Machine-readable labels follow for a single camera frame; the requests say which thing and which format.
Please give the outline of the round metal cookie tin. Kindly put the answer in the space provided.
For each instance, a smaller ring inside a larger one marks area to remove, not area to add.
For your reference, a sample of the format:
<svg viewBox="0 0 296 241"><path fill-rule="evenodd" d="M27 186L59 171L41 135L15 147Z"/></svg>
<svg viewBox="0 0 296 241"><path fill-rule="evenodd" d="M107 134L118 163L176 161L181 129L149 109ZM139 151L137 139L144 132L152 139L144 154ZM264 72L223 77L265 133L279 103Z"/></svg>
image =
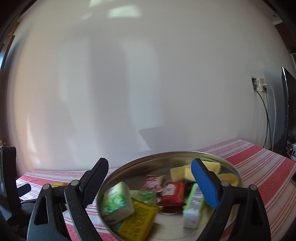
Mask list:
<svg viewBox="0 0 296 241"><path fill-rule="evenodd" d="M239 171L228 161L221 157L203 152L167 152L142 157L131 161L111 173L101 185L97 194L97 209L99 216L107 230L117 239L125 240L119 236L114 225L109 224L101 214L101 201L105 192L118 182L124 182L131 190L140 189L147 175L164 176L165 181L171 181L170 169L188 165L193 159L218 162L221 164L220 173L233 173L238 177L238 186L243 186ZM184 218L181 213L168 214L159 211L146 240L196 240L206 226L213 213L211 206L204 206L201 223L197 229L184 228Z"/></svg>

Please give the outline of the red white striped cloth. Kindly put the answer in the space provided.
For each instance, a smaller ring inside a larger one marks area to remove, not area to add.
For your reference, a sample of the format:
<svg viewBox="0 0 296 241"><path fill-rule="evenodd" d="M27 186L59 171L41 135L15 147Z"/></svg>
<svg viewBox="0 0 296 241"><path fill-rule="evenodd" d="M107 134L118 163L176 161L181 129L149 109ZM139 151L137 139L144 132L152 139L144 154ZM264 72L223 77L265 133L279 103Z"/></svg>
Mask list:
<svg viewBox="0 0 296 241"><path fill-rule="evenodd" d="M295 184L291 181L295 173L295 162L277 153L238 138L199 150L222 157L233 164L248 186L255 184L261 194L269 219L271 239L281 240L295 219ZM22 199L38 197L46 183L69 183L79 179L83 171L32 170L16 180L17 187L29 183L31 191ZM87 208L96 230L103 240L115 240L102 224L95 205Z"/></svg>

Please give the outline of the red snack packet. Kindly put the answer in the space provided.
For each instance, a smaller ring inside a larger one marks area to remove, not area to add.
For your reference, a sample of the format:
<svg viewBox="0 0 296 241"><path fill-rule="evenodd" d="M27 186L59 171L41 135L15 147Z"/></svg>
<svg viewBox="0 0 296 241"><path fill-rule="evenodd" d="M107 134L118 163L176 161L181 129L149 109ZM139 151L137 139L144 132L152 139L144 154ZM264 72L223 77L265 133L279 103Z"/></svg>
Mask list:
<svg viewBox="0 0 296 241"><path fill-rule="evenodd" d="M185 183L168 182L163 189L158 206L184 206L185 205Z"/></svg>

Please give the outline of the small green tissue pack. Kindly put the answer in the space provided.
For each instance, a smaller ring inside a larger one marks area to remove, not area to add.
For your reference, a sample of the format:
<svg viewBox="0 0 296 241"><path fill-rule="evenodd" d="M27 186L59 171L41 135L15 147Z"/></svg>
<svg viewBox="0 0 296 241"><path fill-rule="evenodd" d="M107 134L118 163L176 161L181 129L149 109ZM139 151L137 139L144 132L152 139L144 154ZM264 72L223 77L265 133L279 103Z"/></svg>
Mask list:
<svg viewBox="0 0 296 241"><path fill-rule="evenodd" d="M131 198L150 205L156 204L156 192L151 190L130 190Z"/></svg>

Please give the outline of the black monitor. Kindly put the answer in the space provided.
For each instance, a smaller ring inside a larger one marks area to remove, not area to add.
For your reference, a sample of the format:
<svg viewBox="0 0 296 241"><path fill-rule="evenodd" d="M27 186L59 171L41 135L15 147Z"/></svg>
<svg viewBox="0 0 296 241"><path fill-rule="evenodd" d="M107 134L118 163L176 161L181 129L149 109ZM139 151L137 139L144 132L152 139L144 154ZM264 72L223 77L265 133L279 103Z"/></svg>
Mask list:
<svg viewBox="0 0 296 241"><path fill-rule="evenodd" d="M277 150L281 155L287 156L289 143L295 144L296 80L285 67L282 66L281 71L285 103L285 121L283 134L277 143Z"/></svg>

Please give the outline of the yellow green scouring sponge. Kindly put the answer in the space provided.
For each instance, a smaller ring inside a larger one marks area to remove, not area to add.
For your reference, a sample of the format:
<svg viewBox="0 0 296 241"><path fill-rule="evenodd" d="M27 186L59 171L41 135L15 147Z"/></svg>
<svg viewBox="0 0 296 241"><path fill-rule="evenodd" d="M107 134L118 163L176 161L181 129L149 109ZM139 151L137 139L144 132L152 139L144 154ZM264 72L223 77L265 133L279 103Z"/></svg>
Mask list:
<svg viewBox="0 0 296 241"><path fill-rule="evenodd" d="M209 161L202 161L203 164L207 167L209 171L214 172L216 175L220 173L221 170L221 164L219 162L209 162ZM191 172L191 165L185 166L185 173L184 178L188 182L195 182L195 178Z"/></svg>

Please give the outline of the yellow sponge piece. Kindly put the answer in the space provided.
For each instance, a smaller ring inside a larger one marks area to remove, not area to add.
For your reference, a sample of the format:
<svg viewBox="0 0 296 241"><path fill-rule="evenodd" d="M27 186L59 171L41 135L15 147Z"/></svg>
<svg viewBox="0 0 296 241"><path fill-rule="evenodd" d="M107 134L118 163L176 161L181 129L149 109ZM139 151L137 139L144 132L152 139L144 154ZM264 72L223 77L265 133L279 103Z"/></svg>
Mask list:
<svg viewBox="0 0 296 241"><path fill-rule="evenodd" d="M218 174L217 177L220 179L220 181L227 181L232 186L238 186L239 178L233 173Z"/></svg>

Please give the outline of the yellow tissue pack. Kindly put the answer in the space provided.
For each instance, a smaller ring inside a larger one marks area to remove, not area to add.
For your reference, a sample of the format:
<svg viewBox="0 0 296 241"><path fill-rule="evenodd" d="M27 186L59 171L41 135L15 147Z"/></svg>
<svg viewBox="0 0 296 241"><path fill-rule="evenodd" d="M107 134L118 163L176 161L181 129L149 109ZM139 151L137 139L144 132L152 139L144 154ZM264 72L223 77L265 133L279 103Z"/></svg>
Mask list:
<svg viewBox="0 0 296 241"><path fill-rule="evenodd" d="M67 186L67 183L51 183L50 186L52 188L56 188L56 187L63 187L63 186Z"/></svg>
<svg viewBox="0 0 296 241"><path fill-rule="evenodd" d="M134 213L126 218L117 233L125 240L145 240L161 207L132 200Z"/></svg>

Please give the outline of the pink white snack packet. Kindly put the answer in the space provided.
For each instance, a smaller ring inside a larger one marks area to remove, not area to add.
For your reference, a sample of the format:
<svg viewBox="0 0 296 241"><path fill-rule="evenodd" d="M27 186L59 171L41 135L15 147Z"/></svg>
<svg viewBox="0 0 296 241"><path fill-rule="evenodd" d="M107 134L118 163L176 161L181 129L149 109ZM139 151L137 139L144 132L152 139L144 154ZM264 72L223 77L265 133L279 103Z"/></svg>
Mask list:
<svg viewBox="0 0 296 241"><path fill-rule="evenodd" d="M163 190L164 175L162 176L151 176L147 175L146 181L142 186L141 190L154 191L160 193Z"/></svg>

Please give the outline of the wall power socket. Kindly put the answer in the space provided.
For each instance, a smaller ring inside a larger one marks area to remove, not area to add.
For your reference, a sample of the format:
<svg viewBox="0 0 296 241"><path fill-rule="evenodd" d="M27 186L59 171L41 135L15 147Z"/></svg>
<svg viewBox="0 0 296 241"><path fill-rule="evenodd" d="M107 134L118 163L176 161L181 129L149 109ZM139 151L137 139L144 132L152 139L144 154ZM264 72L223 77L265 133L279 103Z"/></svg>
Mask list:
<svg viewBox="0 0 296 241"><path fill-rule="evenodd" d="M254 90L257 90L258 92L266 92L266 82L264 78L252 76L251 80Z"/></svg>

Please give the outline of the green small packet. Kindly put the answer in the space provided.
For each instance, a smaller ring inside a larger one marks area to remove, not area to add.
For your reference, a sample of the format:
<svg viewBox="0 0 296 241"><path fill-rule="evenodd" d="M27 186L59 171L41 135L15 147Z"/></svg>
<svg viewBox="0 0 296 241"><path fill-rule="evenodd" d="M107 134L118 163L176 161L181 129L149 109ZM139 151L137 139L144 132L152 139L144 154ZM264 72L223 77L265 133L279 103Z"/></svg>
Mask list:
<svg viewBox="0 0 296 241"><path fill-rule="evenodd" d="M205 205L205 199L197 183L194 183L187 199L187 203L183 208L184 227L196 229L198 228L202 211Z"/></svg>

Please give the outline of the speckled yellow sponge cube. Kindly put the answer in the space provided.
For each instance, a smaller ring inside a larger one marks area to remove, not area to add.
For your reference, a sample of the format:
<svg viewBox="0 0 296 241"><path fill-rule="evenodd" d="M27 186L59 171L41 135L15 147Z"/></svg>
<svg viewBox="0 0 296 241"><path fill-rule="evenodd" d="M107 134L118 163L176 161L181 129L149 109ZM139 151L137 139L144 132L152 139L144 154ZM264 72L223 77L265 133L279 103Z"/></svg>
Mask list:
<svg viewBox="0 0 296 241"><path fill-rule="evenodd" d="M194 181L190 165L170 168L170 176L173 182Z"/></svg>

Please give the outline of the large green tissue pack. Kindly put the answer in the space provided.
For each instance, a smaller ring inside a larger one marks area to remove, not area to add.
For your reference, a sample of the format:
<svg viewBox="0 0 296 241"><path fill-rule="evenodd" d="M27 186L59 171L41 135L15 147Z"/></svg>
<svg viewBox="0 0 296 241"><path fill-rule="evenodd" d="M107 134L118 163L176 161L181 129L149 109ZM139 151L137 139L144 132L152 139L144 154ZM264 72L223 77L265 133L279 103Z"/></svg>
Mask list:
<svg viewBox="0 0 296 241"><path fill-rule="evenodd" d="M110 225L117 224L134 213L130 189L124 182L118 182L103 194L100 213Z"/></svg>

